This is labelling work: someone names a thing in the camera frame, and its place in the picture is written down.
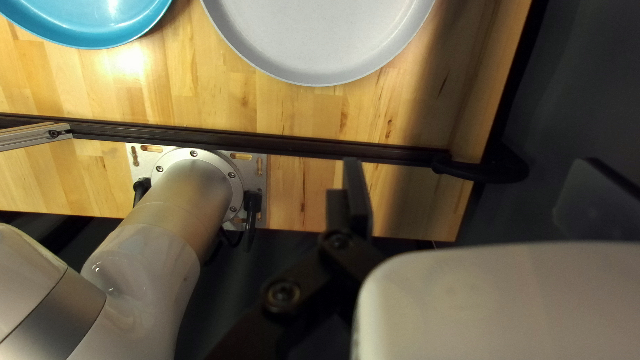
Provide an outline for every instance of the white plate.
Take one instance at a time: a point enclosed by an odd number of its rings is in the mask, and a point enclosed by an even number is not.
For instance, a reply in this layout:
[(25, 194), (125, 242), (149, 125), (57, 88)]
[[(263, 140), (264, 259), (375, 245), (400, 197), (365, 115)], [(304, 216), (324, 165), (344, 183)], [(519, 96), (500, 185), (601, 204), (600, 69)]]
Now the white plate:
[(227, 43), (289, 83), (330, 86), (394, 58), (435, 0), (202, 0)]

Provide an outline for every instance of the wooden tabletop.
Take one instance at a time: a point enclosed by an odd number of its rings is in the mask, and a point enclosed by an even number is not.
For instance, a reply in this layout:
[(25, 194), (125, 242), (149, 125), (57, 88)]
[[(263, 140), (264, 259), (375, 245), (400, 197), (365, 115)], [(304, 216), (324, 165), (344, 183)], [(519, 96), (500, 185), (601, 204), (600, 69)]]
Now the wooden tabletop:
[[(531, 0), (437, 0), (404, 51), (351, 83), (307, 87), (254, 69), (197, 0), (141, 38), (56, 45), (0, 18), (0, 111), (448, 148), (479, 161)], [(124, 217), (121, 143), (65, 140), (0, 154), (0, 209)], [(455, 239), (472, 183), (366, 164), (380, 236)], [(269, 226), (321, 231), (340, 163), (269, 157)]]

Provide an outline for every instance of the blue plate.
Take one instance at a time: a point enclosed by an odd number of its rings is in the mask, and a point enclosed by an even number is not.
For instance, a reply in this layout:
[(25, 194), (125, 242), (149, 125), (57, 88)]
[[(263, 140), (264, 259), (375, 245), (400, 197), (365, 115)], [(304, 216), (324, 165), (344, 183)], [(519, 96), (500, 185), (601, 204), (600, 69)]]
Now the blue plate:
[(0, 13), (26, 31), (78, 49), (106, 49), (146, 33), (171, 0), (0, 0)]

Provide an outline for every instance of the dark floor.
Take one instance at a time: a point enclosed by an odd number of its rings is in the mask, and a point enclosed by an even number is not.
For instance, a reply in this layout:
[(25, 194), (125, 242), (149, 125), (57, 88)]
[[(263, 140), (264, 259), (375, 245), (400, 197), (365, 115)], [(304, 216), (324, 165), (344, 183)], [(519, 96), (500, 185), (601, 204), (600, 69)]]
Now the dark floor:
[(502, 137), (531, 174), (485, 186), (459, 244), (565, 239), (552, 208), (577, 158), (640, 184), (638, 19), (637, 0), (548, 1)]

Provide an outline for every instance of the mounting plate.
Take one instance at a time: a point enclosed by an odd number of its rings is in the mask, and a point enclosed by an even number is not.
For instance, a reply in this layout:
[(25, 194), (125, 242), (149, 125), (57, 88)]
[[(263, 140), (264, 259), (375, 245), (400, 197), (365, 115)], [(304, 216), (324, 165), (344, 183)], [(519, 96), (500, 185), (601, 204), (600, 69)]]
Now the mounting plate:
[[(163, 155), (177, 149), (176, 146), (147, 145), (143, 143), (125, 143), (127, 146), (127, 157), (129, 159), (129, 169), (131, 179), (135, 182), (141, 177), (152, 176), (156, 172), (157, 162)], [(267, 224), (267, 156), (265, 154), (255, 154), (251, 152), (236, 151), (196, 151), (212, 152), (223, 158), (236, 171), (242, 183), (243, 191), (253, 190), (262, 193), (262, 211), (256, 219), (256, 227), (266, 227)], [(227, 230), (244, 230), (246, 221), (246, 211), (242, 206), (237, 206), (239, 211), (229, 221), (223, 223)]]

